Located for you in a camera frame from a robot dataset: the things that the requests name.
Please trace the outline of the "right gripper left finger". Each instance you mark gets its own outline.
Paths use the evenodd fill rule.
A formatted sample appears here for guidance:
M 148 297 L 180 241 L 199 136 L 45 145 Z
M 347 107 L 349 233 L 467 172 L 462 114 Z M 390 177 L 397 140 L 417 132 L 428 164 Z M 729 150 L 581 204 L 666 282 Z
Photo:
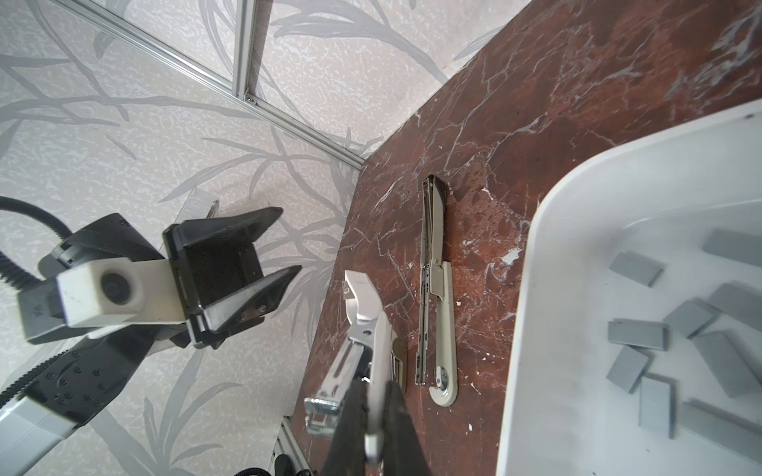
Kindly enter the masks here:
M 367 426 L 367 386 L 361 380 L 354 380 L 345 396 L 343 411 L 321 475 L 365 475 L 364 438 Z

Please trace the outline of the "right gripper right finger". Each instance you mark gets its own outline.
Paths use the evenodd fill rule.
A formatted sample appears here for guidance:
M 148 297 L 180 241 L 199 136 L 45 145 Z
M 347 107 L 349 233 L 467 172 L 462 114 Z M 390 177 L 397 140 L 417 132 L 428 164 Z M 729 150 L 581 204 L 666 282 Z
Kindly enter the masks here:
M 386 476 L 431 476 L 432 472 L 418 439 L 401 387 L 386 385 L 383 407 L 383 474 Z

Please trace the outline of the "small beige staple remover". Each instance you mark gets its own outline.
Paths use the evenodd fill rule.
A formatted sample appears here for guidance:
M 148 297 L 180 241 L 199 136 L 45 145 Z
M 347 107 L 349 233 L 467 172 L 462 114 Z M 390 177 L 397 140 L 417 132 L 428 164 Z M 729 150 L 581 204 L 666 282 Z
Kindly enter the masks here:
M 408 347 L 404 339 L 400 337 L 392 339 L 391 357 L 392 380 L 400 386 L 402 393 L 405 394 L 407 391 Z

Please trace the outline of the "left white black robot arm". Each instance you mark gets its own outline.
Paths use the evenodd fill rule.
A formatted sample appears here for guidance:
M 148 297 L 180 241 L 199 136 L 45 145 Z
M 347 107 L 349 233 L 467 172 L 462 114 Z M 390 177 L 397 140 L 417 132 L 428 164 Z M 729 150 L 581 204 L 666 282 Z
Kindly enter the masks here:
M 26 473 L 93 420 L 157 343 L 218 348 L 278 309 L 300 273 L 299 266 L 262 271 L 255 243 L 282 216 L 276 206 L 172 224 L 163 249 L 118 213 L 73 231 L 28 202 L 2 198 L 1 207 L 44 224 L 60 240 L 38 275 L 1 260 L 26 340 L 73 339 L 1 394 L 5 475 Z

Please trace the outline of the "small white mini stapler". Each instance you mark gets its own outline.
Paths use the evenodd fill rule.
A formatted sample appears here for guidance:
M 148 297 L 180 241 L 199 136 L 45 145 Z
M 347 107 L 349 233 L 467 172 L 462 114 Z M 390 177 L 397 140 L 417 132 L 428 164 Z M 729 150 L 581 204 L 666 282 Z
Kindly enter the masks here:
M 345 271 L 345 313 L 349 321 L 343 345 L 319 390 L 305 398 L 306 427 L 314 436 L 337 440 L 347 421 L 363 462 L 378 463 L 384 444 L 383 414 L 392 380 L 393 330 L 377 289 L 367 274 Z

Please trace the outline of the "white rectangular staple tray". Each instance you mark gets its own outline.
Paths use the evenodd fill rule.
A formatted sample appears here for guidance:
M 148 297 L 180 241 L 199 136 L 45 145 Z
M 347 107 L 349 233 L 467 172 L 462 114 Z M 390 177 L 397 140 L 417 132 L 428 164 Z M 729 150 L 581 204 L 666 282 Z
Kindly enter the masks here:
M 761 271 L 704 252 L 714 230 L 761 232 L 761 104 L 733 107 L 601 153 L 561 179 L 530 228 L 496 471 L 500 475 L 757 475 L 676 428 L 641 428 L 612 384 L 615 319 L 662 321 Z

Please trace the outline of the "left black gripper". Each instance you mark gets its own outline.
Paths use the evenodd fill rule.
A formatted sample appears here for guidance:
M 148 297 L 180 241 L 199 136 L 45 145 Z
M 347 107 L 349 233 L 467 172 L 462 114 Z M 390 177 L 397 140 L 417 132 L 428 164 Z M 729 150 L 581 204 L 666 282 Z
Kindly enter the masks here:
M 291 266 L 264 277 L 254 243 L 283 212 L 269 206 L 234 216 L 187 220 L 164 231 L 187 315 L 188 335 L 175 337 L 174 343 L 216 349 L 278 309 L 303 267 Z

